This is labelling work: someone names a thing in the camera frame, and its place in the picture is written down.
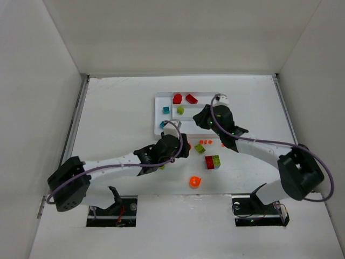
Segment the lime lego plate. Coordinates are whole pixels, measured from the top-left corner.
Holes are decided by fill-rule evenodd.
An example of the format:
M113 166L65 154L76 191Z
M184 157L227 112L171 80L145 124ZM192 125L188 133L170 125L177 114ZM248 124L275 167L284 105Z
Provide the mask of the lime lego plate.
M195 150L198 154L203 154L206 152L206 149L204 148L204 146L202 144L196 145Z

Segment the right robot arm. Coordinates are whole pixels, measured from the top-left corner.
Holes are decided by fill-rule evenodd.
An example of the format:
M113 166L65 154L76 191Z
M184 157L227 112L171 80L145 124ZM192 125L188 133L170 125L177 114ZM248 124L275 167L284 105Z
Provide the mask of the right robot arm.
M226 148L250 155L278 170L278 180L265 183L251 193L252 199L264 205L289 197L301 201L325 179L306 147L284 147L256 140L249 130L235 125L227 106L207 104L192 118L198 127L214 131Z

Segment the lime small lego brick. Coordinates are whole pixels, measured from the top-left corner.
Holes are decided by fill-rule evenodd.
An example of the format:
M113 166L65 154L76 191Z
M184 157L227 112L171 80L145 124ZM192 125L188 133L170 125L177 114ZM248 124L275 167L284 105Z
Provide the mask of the lime small lego brick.
M178 107L177 108L177 113L182 115L184 113L184 108L183 107Z

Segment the red rounded lego brick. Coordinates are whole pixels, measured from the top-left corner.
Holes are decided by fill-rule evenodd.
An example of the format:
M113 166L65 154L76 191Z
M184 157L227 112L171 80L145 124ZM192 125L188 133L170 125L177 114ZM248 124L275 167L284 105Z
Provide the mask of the red rounded lego brick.
M176 104L176 105L179 105L179 104L181 104L181 102L182 102L182 95L179 94L179 93L175 94L175 95L173 96L172 103L173 103L173 104Z

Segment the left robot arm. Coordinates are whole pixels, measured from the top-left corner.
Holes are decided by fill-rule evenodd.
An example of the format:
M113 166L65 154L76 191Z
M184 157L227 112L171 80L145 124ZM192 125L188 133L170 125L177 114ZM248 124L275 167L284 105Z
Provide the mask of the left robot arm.
M175 159L187 158L189 151L186 134L162 134L156 144L118 158L82 161L78 156L70 157L48 178L47 203L55 205L58 212L78 205L112 209L120 203L114 180L153 173Z

